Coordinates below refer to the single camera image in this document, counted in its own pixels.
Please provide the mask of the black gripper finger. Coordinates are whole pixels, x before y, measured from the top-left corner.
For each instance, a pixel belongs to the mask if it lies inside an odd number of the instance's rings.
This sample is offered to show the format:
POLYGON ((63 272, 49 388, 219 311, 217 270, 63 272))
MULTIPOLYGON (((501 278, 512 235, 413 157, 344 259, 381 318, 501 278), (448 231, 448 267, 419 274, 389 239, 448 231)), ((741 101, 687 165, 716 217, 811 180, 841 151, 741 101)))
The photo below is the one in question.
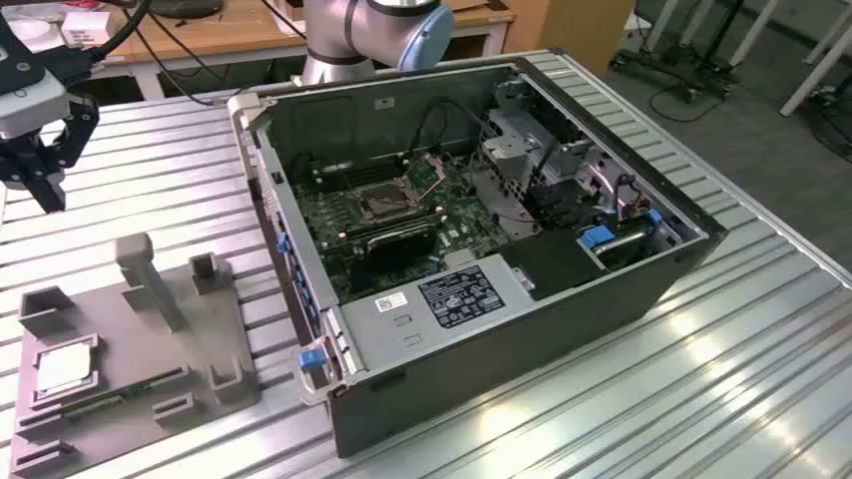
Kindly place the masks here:
POLYGON ((11 190, 24 190, 28 179, 27 160, 32 159, 32 143, 29 140, 1 141, 1 182, 11 190))
POLYGON ((29 192, 47 214, 65 210, 65 192, 60 184, 65 171, 76 166, 99 120, 96 103, 91 99, 73 100, 69 114, 63 118, 63 131, 53 142, 44 145, 40 138, 33 140, 36 158, 29 167, 29 192))

